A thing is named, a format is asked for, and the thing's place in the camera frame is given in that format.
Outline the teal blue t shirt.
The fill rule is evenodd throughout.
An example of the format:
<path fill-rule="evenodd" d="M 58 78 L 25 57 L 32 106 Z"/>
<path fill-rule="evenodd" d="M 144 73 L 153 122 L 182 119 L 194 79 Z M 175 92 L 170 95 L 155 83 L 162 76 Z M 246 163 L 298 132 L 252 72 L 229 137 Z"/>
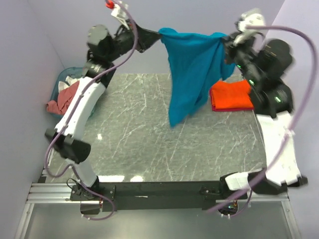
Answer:
<path fill-rule="evenodd" d="M 235 65 L 225 63 L 224 33 L 181 33 L 172 28 L 161 28 L 159 33 L 171 73 L 168 119 L 175 127 L 207 103 L 210 88 L 229 78 Z"/>

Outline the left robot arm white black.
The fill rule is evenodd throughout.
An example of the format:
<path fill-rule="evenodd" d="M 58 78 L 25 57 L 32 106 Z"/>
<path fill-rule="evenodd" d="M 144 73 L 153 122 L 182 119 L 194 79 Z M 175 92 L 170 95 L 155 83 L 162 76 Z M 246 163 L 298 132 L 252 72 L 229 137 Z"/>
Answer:
<path fill-rule="evenodd" d="M 88 200 L 96 199 L 101 189 L 99 178 L 88 159 L 91 145 L 82 141 L 85 124 L 117 69 L 114 61 L 126 53 L 133 54 L 135 50 L 143 53 L 160 38 L 160 33 L 132 23 L 127 27 L 120 26 L 115 35 L 100 24 L 88 32 L 87 62 L 75 96 L 60 122 L 45 132 L 49 147 L 68 162 L 78 178 L 77 184 L 83 196 Z"/>

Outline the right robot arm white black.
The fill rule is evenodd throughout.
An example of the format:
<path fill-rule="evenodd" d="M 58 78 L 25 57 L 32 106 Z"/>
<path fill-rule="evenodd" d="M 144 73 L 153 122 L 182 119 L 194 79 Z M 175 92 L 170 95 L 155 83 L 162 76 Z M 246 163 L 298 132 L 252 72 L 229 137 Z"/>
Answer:
<path fill-rule="evenodd" d="M 220 178 L 219 194 L 231 198 L 237 190 L 256 194 L 278 195 L 289 187 L 308 184 L 297 166 L 294 134 L 288 130 L 294 101 L 291 89 L 281 76 L 294 59 L 290 45 L 280 39 L 267 40 L 255 52 L 254 36 L 242 37 L 234 32 L 222 40 L 226 63 L 235 63 L 251 88 L 249 98 L 260 126 L 267 166 L 250 172 L 236 172 Z"/>

